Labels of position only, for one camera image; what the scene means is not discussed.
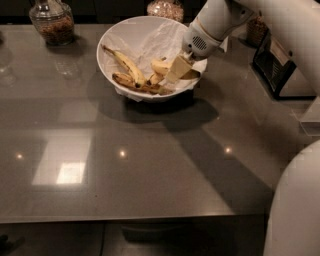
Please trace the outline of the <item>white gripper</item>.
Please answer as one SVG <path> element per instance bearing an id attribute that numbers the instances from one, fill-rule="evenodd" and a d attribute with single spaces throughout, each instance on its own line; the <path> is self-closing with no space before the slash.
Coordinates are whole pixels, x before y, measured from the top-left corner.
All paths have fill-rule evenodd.
<path id="1" fill-rule="evenodd" d="M 181 49 L 193 59 L 203 60 L 207 59 L 221 44 L 221 40 L 211 37 L 197 21 L 193 21 L 183 35 Z M 175 83 L 191 70 L 192 66 L 192 60 L 178 55 L 165 78 L 168 82 Z"/>

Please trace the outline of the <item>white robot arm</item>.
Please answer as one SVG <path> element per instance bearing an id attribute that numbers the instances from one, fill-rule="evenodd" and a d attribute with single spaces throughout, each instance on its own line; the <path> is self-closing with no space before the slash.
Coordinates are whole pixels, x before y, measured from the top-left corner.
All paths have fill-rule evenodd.
<path id="1" fill-rule="evenodd" d="M 320 88 L 320 10 L 316 0 L 207 0 L 181 49 L 205 59 L 233 29 L 261 13 L 292 53 L 314 91 Z M 284 170 L 271 205 L 263 256 L 320 256 L 320 143 L 300 151 Z"/>

